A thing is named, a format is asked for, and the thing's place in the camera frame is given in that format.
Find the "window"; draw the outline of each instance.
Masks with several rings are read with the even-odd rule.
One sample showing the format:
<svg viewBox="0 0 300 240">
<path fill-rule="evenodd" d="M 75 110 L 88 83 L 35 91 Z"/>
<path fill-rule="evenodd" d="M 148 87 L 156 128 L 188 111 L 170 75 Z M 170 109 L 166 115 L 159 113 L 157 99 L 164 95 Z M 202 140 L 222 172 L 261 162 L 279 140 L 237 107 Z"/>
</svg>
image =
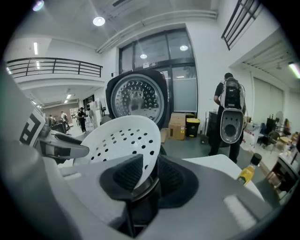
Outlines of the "window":
<svg viewBox="0 0 300 240">
<path fill-rule="evenodd" d="M 197 78 L 195 67 L 173 67 L 175 112 L 197 112 Z"/>
<path fill-rule="evenodd" d="M 122 73 L 132 70 L 132 45 L 122 51 Z"/>
<path fill-rule="evenodd" d="M 168 48 L 165 35 L 151 37 L 142 40 L 135 45 L 135 67 L 168 60 Z"/>
<path fill-rule="evenodd" d="M 171 59 L 193 57 L 188 35 L 185 31 L 168 33 Z"/>
<path fill-rule="evenodd" d="M 165 76 L 168 90 L 165 127 L 173 112 L 195 113 L 197 116 L 195 59 L 186 29 L 156 33 L 120 49 L 120 74 L 141 69 L 160 71 Z"/>
</svg>

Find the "white label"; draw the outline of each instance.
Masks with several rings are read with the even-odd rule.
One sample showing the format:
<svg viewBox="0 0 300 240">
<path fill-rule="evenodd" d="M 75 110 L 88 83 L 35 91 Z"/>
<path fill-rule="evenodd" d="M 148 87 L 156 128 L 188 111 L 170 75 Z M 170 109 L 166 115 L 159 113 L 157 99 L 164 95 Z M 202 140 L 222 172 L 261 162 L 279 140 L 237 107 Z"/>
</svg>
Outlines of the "white label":
<svg viewBox="0 0 300 240">
<path fill-rule="evenodd" d="M 148 68 L 148 67 L 149 67 L 149 63 L 144 63 L 144 64 L 142 65 L 142 67 L 143 67 L 143 68 Z"/>
</svg>

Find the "bottle cap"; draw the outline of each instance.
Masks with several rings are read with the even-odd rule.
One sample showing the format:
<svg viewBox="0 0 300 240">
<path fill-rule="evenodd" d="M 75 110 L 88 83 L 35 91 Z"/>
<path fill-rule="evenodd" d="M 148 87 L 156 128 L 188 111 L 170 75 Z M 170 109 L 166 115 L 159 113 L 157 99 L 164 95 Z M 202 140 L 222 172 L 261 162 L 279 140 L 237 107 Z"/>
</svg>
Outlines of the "bottle cap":
<svg viewBox="0 0 300 240">
<path fill-rule="evenodd" d="M 255 153 L 251 159 L 251 163 L 254 165 L 258 165 L 262 159 L 262 156 L 258 153 Z"/>
</svg>

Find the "metal railing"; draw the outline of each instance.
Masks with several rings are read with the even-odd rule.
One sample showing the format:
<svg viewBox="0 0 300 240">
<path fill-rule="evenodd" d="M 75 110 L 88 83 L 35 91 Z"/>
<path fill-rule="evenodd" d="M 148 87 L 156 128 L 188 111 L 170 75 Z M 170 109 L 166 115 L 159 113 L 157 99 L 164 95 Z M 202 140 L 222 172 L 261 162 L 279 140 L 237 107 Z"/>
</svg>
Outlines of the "metal railing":
<svg viewBox="0 0 300 240">
<path fill-rule="evenodd" d="M 257 0 L 238 0 L 233 14 L 221 36 L 228 50 L 231 49 L 245 27 L 251 24 L 250 20 L 252 19 L 252 21 L 254 21 L 256 19 L 257 16 L 255 13 L 259 6 L 260 2 Z"/>
<path fill-rule="evenodd" d="M 101 77 L 100 65 L 65 58 L 22 58 L 7 62 L 14 78 L 40 74 L 76 74 Z"/>
</svg>

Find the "yellow bottle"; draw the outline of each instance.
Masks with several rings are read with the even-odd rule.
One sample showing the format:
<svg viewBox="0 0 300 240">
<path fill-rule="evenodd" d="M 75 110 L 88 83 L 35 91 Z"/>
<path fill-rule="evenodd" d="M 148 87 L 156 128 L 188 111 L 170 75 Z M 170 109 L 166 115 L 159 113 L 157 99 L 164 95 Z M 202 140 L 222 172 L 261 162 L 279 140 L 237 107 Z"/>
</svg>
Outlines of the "yellow bottle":
<svg viewBox="0 0 300 240">
<path fill-rule="evenodd" d="M 261 159 L 262 156 L 258 153 L 255 153 L 250 161 L 249 166 L 242 170 L 237 180 L 243 185 L 249 183 L 249 181 L 253 178 L 255 168 L 260 163 Z"/>
</svg>

